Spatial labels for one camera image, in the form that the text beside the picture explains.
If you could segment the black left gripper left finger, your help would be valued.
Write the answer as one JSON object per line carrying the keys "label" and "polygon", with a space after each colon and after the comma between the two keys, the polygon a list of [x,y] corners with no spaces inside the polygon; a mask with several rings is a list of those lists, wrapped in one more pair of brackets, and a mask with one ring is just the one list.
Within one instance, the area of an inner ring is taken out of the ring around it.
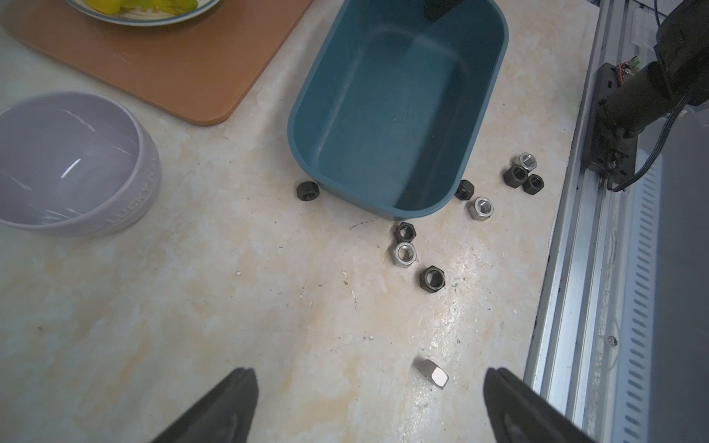
{"label": "black left gripper left finger", "polygon": [[247,442],[258,404],[253,368],[236,368],[153,442]]}

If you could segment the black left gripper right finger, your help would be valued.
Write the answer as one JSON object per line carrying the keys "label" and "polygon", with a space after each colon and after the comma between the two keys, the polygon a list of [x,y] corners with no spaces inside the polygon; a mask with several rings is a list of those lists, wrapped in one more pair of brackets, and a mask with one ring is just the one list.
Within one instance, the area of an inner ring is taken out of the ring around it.
{"label": "black left gripper right finger", "polygon": [[483,395],[497,442],[593,442],[506,368],[487,370]]}

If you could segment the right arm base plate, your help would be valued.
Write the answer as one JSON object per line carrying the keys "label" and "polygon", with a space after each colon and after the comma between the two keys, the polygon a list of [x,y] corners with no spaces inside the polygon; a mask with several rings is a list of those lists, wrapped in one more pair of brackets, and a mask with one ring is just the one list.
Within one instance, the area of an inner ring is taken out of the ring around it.
{"label": "right arm base plate", "polygon": [[583,143],[582,166],[618,186],[635,173],[637,138],[624,138],[625,131],[611,127],[605,117],[606,99],[620,88],[616,66],[605,63],[596,72],[591,114]]}

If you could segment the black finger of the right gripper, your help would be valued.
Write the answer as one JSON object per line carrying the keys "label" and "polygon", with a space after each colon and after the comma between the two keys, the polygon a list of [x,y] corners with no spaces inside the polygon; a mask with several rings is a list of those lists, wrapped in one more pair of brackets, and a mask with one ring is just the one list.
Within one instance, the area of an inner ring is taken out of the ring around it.
{"label": "black finger of the right gripper", "polygon": [[462,2],[463,0],[425,0],[424,16],[429,22],[435,22]]}

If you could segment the teal plastic storage box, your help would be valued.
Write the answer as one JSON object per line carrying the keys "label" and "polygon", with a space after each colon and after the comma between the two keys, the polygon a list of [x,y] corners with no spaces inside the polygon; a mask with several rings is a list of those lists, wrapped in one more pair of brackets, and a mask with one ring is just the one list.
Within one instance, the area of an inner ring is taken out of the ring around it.
{"label": "teal plastic storage box", "polygon": [[463,56],[432,33],[423,3],[343,3],[287,128],[321,188],[391,220],[451,200],[485,115],[457,97],[472,83]]}

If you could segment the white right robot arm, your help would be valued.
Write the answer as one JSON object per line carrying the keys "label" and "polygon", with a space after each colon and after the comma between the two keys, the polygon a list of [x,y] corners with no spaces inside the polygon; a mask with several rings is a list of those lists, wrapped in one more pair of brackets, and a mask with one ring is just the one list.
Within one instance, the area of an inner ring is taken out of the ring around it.
{"label": "white right robot arm", "polygon": [[[509,40],[507,22],[493,1],[426,1],[423,16],[434,35],[462,54],[472,83],[456,90],[463,104],[484,114]],[[708,4],[683,1],[660,23],[654,62],[637,74],[617,77],[615,90],[596,86],[589,133],[606,149],[636,138],[667,116],[670,131],[685,105],[708,99]]]}

